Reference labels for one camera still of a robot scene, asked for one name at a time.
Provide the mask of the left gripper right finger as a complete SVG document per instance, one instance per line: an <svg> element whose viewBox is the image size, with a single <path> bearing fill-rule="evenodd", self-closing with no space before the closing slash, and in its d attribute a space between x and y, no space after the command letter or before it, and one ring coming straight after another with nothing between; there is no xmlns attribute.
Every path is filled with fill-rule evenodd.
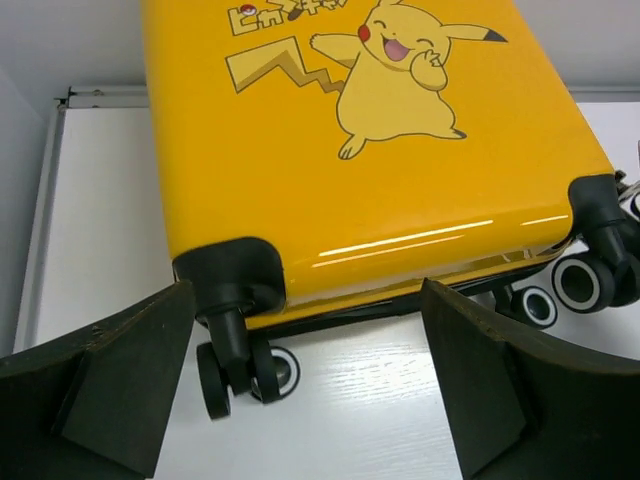
<svg viewBox="0 0 640 480"><path fill-rule="evenodd" d="M463 478L638 478L638 361L558 339L431 280L421 312Z"/></svg>

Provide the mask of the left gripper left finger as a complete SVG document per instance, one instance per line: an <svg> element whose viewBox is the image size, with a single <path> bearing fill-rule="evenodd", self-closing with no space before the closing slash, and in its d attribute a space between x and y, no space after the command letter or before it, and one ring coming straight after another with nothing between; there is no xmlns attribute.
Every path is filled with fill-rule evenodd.
<svg viewBox="0 0 640 480"><path fill-rule="evenodd" d="M194 314L178 282L2 358L2 478L152 478Z"/></svg>

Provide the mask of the yellow suitcase with dark lining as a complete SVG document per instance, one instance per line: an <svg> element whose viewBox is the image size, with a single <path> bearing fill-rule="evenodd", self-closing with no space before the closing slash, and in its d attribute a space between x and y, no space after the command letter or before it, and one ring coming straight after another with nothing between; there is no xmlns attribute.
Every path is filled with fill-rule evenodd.
<svg viewBox="0 0 640 480"><path fill-rule="evenodd" d="M419 307L537 329L639 299L626 185L512 1L144 1L174 276L206 410L289 396L267 340Z"/></svg>

